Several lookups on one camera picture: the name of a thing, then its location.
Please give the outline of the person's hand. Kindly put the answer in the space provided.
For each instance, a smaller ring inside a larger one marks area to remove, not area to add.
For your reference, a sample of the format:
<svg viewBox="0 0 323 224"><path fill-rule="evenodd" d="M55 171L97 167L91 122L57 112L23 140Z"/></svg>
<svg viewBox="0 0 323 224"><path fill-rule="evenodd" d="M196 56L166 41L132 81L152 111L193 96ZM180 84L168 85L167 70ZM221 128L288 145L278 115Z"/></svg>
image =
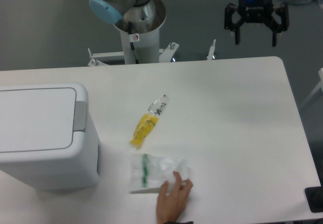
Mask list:
<svg viewBox="0 0 323 224"><path fill-rule="evenodd" d="M190 179L183 181L177 171L173 171L173 175L175 183L170 193L168 193L168 181L165 181L160 187L156 202L157 223L176 223L186 209L193 183Z"/></svg>

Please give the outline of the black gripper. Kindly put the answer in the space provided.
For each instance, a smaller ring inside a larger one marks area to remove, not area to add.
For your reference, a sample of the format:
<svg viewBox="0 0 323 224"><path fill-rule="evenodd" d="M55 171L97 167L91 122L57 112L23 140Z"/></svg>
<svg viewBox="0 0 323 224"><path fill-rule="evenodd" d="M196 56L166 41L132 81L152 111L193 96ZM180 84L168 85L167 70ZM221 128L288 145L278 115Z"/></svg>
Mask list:
<svg viewBox="0 0 323 224"><path fill-rule="evenodd" d="M287 31L289 27L288 4L282 3L274 7L272 0L238 0L238 6L229 3L225 7L224 28L234 32L235 44L240 43L240 27L244 23L264 23L272 31L272 46L277 45L277 35ZM233 22L233 15L237 13L240 19ZM277 22L273 13L280 17Z"/></svg>

